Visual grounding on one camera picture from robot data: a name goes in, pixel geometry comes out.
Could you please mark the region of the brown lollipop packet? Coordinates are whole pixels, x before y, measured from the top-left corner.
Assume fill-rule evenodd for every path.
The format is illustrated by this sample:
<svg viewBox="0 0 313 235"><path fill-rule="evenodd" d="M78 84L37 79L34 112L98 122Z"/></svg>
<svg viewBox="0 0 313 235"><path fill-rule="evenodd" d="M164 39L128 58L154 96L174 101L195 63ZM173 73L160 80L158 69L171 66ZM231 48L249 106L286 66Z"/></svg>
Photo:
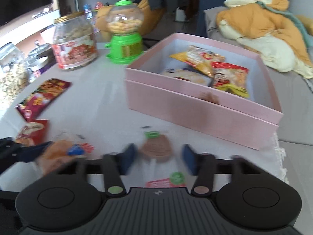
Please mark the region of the brown lollipop packet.
<svg viewBox="0 0 313 235"><path fill-rule="evenodd" d="M168 136L150 127L144 128L144 142L139 148L145 187L185 187L185 176L181 172L172 143Z"/></svg>

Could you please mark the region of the round bread packet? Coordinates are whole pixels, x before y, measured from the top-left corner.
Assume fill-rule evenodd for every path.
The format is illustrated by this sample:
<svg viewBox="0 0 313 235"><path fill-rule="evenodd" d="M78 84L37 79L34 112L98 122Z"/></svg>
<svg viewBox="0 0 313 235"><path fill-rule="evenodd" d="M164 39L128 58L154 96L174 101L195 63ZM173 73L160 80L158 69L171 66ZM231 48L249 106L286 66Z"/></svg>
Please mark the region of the round bread packet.
<svg viewBox="0 0 313 235"><path fill-rule="evenodd" d="M45 176L75 158L89 157L93 150L94 146L84 136L64 131L45 147L36 165Z"/></svg>

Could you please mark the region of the white rice cracker bag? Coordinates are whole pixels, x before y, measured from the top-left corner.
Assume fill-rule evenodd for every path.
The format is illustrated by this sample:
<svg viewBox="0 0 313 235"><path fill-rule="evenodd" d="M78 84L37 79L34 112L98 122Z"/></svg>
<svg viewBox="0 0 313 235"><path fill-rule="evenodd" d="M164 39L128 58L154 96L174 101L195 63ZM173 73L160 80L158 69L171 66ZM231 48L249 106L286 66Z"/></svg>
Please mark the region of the white rice cracker bag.
<svg viewBox="0 0 313 235"><path fill-rule="evenodd" d="M165 69L161 72L161 75L204 86L209 86L212 81L212 79L206 75L184 69Z"/></svg>

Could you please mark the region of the yellow cartoon snack bag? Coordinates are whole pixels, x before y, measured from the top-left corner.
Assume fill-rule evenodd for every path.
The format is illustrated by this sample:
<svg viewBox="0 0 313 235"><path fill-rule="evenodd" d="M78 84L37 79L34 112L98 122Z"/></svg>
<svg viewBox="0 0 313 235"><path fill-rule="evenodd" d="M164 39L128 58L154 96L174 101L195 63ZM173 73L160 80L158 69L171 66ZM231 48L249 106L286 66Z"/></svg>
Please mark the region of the yellow cartoon snack bag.
<svg viewBox="0 0 313 235"><path fill-rule="evenodd" d="M224 62L226 60L222 55L197 46L188 46L186 51L171 54L169 57L187 63L193 69L211 78L214 76L211 63L213 61Z"/></svg>

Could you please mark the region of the dark red snack bag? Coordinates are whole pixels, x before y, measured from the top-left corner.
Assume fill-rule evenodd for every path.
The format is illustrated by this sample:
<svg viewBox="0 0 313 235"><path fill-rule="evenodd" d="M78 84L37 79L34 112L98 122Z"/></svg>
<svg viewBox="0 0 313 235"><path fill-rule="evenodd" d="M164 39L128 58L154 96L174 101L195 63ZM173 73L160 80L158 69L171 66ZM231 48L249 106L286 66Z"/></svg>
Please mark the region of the dark red snack bag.
<svg viewBox="0 0 313 235"><path fill-rule="evenodd" d="M70 86L71 82L49 79L30 93L15 108L26 122L31 122Z"/></svg>

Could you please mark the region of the pink cardboard box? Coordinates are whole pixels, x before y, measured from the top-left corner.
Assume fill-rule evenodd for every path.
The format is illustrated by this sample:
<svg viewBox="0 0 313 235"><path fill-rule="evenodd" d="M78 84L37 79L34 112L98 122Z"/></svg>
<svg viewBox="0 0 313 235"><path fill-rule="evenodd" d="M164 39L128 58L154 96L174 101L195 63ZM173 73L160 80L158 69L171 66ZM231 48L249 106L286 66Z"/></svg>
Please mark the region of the pink cardboard box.
<svg viewBox="0 0 313 235"><path fill-rule="evenodd" d="M164 68L181 65L171 55L191 45L247 68L249 97L162 75ZM259 55L195 35L174 33L160 41L126 67L125 84L129 108L255 150L266 145L283 117Z"/></svg>

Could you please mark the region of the white table cloth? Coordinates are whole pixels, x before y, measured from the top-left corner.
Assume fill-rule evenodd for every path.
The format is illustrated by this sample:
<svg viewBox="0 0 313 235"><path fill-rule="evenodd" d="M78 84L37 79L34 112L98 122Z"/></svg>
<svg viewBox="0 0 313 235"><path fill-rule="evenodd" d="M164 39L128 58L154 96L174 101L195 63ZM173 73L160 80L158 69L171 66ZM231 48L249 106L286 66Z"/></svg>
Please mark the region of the white table cloth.
<svg viewBox="0 0 313 235"><path fill-rule="evenodd" d="M16 105L44 81L57 78L72 85L41 114L42 119L49 120L49 141L59 138L85 141L94 146L91 159L97 159L107 153L121 152L130 143L141 146L144 133L153 130L170 139L177 167L188 187L192 186L194 177L181 160L181 148L185 144L196 152L214 154L219 159L242 156L282 181L287 180L283 167L285 150L280 148L276 136L269 138L261 150L253 150L130 110L124 67L107 60L103 43L97 47L99 57L90 65L72 71L53 66L28 85L7 110L1 111L1 137L15 137L24 125Z"/></svg>

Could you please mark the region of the large glass peanut jar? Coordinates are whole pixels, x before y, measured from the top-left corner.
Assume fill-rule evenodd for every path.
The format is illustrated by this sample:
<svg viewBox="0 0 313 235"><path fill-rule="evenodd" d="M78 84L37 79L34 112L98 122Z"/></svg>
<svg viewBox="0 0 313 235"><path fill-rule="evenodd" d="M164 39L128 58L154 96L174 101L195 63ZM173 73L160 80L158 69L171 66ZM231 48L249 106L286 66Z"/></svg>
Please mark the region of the large glass peanut jar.
<svg viewBox="0 0 313 235"><path fill-rule="evenodd" d="M1 107L8 108L27 86L24 53L11 42L1 47Z"/></svg>

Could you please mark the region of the red cartoon snack bag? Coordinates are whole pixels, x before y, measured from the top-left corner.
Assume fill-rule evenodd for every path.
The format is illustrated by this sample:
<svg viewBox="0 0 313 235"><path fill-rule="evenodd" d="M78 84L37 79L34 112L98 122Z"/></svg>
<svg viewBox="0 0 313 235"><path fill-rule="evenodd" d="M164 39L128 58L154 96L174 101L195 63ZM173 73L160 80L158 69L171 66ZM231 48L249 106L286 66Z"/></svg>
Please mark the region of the red cartoon snack bag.
<svg viewBox="0 0 313 235"><path fill-rule="evenodd" d="M249 98L246 85L249 69L220 61L213 61L211 67L214 72L213 88Z"/></svg>

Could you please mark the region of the small dark glass jar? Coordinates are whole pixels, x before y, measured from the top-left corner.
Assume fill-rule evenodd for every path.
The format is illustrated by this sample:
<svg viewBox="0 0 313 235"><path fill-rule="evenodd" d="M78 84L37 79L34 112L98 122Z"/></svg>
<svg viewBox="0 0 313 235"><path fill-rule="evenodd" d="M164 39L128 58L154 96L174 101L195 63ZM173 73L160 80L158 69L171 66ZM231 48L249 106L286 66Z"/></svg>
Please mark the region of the small dark glass jar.
<svg viewBox="0 0 313 235"><path fill-rule="evenodd" d="M35 49L29 52L25 60L30 83L56 64L56 58L50 44L41 45L40 41L36 40L34 45Z"/></svg>

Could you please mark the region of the grey sofa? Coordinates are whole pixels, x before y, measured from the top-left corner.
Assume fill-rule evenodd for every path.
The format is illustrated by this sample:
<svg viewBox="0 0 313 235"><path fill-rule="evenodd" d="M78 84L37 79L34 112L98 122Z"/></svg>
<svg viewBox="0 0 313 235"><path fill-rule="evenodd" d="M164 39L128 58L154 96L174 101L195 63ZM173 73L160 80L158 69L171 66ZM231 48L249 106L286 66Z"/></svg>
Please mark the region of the grey sofa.
<svg viewBox="0 0 313 235"><path fill-rule="evenodd" d="M271 80L284 113L274 138L275 175L299 192L303 207L296 228L303 234L312 234L312 80L292 71L298 59L284 41L270 34L247 39L233 31L220 30L215 17L224 9L203 11L207 36L258 52L270 65Z"/></svg>

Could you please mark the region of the clear jar red label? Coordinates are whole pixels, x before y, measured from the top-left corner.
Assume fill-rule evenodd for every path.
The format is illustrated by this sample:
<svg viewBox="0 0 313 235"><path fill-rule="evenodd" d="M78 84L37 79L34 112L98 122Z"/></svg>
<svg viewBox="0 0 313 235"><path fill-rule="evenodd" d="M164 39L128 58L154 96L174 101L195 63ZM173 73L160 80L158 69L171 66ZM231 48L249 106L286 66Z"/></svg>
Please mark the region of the clear jar red label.
<svg viewBox="0 0 313 235"><path fill-rule="evenodd" d="M61 70L84 67L98 57L94 30L83 11L55 19L54 26L52 49Z"/></svg>

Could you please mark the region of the green candy dispenser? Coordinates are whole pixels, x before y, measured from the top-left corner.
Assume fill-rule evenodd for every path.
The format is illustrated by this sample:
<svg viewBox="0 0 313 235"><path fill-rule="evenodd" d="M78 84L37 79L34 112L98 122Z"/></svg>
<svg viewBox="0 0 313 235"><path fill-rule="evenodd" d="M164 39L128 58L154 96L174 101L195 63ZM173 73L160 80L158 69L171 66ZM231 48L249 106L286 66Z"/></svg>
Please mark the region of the green candy dispenser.
<svg viewBox="0 0 313 235"><path fill-rule="evenodd" d="M143 21L143 12L132 1L118 1L110 9L106 22L112 38L106 47L113 63L129 64L143 52L142 36L138 32Z"/></svg>

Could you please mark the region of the colourful bottles on shelf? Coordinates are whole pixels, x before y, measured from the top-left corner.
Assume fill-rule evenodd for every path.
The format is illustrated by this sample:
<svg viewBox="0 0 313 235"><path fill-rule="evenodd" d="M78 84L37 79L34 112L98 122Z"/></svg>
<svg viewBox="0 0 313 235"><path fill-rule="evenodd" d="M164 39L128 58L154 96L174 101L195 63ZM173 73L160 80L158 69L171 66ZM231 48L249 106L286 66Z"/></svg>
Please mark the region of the colourful bottles on shelf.
<svg viewBox="0 0 313 235"><path fill-rule="evenodd" d="M97 2L94 7L89 4L83 5L84 14L87 20L93 19L97 14L98 10L102 8L104 4L102 2Z"/></svg>

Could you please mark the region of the orange and cream blanket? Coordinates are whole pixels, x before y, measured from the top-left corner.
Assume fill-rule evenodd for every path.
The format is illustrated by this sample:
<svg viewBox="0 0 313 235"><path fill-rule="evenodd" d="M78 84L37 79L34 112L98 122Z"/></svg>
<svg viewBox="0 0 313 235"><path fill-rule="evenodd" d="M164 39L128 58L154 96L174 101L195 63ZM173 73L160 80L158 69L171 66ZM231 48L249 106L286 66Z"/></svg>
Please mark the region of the orange and cream blanket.
<svg viewBox="0 0 313 235"><path fill-rule="evenodd" d="M216 16L222 35L259 53L268 67L312 79L312 36L288 0L226 0Z"/></svg>

